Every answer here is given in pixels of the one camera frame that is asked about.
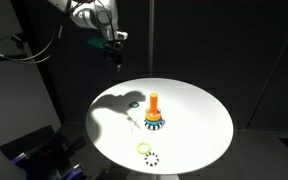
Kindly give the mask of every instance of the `table surface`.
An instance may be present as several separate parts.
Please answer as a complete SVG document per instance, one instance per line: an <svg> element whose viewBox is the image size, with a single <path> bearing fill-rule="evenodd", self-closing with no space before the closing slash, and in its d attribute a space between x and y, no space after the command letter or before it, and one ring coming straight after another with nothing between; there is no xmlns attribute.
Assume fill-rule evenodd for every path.
<svg viewBox="0 0 288 180"><path fill-rule="evenodd" d="M153 92L158 93L158 107L165 120L157 131L144 124ZM131 108L131 102L138 102L139 107ZM220 158L233 138L231 117L215 97L188 83L161 78L131 80L107 89L91 104L86 128L107 158L149 174L201 169ZM148 143L151 152L158 155L156 166L148 166L145 155L138 153L141 142Z"/></svg>

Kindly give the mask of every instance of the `black wall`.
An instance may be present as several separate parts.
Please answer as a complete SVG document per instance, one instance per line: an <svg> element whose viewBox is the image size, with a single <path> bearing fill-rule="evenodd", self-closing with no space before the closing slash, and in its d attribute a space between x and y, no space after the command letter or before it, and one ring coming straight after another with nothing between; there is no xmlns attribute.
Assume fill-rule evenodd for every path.
<svg viewBox="0 0 288 180"><path fill-rule="evenodd" d="M23 2L44 46L61 13L47 1ZM93 99L112 85L148 77L149 1L117 2L120 29L129 33L121 72L86 43L99 33L70 20L47 62L67 120L84 121ZM282 54L249 128L288 131L288 46L283 51L288 45L288 0L158 0L154 37L153 76L207 90L226 106L235 128L247 128Z"/></svg>

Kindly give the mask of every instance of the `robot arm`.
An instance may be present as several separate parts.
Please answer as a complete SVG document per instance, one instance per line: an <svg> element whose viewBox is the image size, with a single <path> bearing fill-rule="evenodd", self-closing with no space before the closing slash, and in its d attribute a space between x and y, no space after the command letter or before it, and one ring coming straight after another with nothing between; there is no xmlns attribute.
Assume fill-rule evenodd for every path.
<svg viewBox="0 0 288 180"><path fill-rule="evenodd" d="M48 0L82 28L99 29L107 41L126 40L127 33L117 31L118 13L115 0Z"/></svg>

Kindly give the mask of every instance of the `orange peg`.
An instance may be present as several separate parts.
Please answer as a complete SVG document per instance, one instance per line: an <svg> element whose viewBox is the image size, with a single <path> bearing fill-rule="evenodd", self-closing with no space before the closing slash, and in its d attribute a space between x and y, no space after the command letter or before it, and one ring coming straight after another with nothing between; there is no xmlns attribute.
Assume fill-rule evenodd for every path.
<svg viewBox="0 0 288 180"><path fill-rule="evenodd" d="M149 112L152 113L152 114L157 114L158 113L158 111L157 111L157 98L158 98L157 93L151 93L151 96L150 96L150 110L149 110Z"/></svg>

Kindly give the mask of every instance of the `green ring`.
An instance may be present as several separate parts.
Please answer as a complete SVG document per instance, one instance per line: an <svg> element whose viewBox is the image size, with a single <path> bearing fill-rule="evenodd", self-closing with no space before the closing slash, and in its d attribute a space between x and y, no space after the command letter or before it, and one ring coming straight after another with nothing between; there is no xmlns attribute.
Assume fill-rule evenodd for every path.
<svg viewBox="0 0 288 180"><path fill-rule="evenodd" d="M138 102L131 102L131 104L130 104L130 107L131 107L131 108L137 108L138 106L140 106L140 105L138 104Z"/></svg>
<svg viewBox="0 0 288 180"><path fill-rule="evenodd" d="M147 150L146 150L146 151L141 151L141 150L140 150L140 147L141 147L142 145L147 146ZM138 153L145 155L145 154L147 154L147 153L149 153L149 152L151 151L151 146L150 146L148 143L141 142L141 143L139 143L139 144L137 145L137 148L136 148L136 149L137 149L137 152L138 152Z"/></svg>

